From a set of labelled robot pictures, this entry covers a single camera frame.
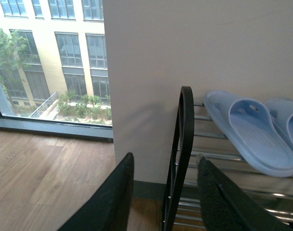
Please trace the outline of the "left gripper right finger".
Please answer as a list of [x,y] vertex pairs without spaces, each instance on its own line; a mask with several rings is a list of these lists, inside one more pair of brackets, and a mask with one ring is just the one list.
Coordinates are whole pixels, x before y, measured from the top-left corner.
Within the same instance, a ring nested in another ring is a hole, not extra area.
[[197,186],[208,231],[293,231],[252,200],[203,155],[197,157]]

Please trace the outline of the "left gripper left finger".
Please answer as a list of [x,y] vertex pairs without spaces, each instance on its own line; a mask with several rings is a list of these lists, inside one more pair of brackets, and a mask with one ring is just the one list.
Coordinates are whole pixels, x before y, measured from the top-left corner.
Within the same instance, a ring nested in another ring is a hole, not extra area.
[[60,231],[126,231],[134,184],[134,156],[127,153],[95,194]]

